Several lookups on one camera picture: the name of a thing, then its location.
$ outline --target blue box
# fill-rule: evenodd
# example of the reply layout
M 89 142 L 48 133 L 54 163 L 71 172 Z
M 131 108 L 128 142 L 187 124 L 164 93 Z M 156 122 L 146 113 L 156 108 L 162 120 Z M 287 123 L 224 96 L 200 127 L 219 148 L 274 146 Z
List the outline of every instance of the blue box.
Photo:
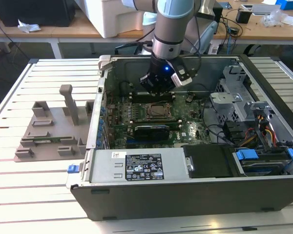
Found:
M 276 5 L 280 4 L 281 10 L 293 10 L 293 1 L 277 0 Z

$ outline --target power supply label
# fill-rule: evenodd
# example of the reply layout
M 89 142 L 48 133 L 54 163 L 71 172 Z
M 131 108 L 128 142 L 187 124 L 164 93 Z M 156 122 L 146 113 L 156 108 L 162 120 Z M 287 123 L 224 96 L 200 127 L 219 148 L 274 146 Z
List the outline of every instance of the power supply label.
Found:
M 128 181 L 164 179 L 161 154 L 126 155 L 125 178 Z

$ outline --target metal bracket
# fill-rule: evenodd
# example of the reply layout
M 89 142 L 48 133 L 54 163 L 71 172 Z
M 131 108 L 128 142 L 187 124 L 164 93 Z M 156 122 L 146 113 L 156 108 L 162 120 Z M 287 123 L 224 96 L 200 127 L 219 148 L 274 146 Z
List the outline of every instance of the metal bracket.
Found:
M 98 65 L 101 71 L 112 67 L 111 55 L 101 55 L 99 57 Z
M 213 100 L 213 102 L 217 103 L 217 104 L 232 104 L 232 103 L 235 103 L 235 102 L 242 101 L 242 98 L 237 93 L 233 93 L 233 94 L 212 93 L 210 95 L 210 97 Z
M 246 113 L 245 119 L 254 119 L 254 110 L 262 110 L 269 108 L 269 104 L 266 101 L 257 101 L 257 102 L 247 102 L 244 105 L 244 110 Z
M 245 71 L 238 65 L 225 67 L 223 74 L 226 77 L 226 82 L 243 82 L 246 77 Z

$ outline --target electronic device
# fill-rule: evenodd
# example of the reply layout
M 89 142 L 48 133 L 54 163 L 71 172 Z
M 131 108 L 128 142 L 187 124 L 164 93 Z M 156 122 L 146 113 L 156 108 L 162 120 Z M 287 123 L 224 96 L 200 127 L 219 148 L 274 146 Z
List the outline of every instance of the electronic device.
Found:
M 252 11 L 255 16 L 269 15 L 272 11 L 280 9 L 281 5 L 267 4 L 241 4 L 245 9 Z
M 23 23 L 68 27 L 75 16 L 74 0 L 0 0 L 4 26 Z
M 237 23 L 248 23 L 251 17 L 252 11 L 249 10 L 238 10 L 235 21 Z
M 186 66 L 202 63 L 191 85 L 152 96 L 136 77 L 153 58 L 99 59 L 85 159 L 69 169 L 88 218 L 266 212 L 292 203 L 293 113 L 252 62 L 184 57 Z

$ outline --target red wire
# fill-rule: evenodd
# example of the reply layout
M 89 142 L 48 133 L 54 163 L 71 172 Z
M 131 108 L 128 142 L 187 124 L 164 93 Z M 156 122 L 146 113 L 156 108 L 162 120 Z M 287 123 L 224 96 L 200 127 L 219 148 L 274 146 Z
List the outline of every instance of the red wire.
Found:
M 266 129 L 268 129 L 269 131 L 272 132 L 272 142 L 273 142 L 273 145 L 276 146 L 276 135 L 275 135 L 275 132 L 271 129 L 269 129 L 268 127 L 266 127 Z
M 249 128 L 249 129 L 245 132 L 245 138 L 244 138 L 244 139 L 246 139 L 246 138 L 248 137 L 248 132 L 249 132 L 250 130 L 254 130 L 254 129 L 253 129 L 253 128 Z

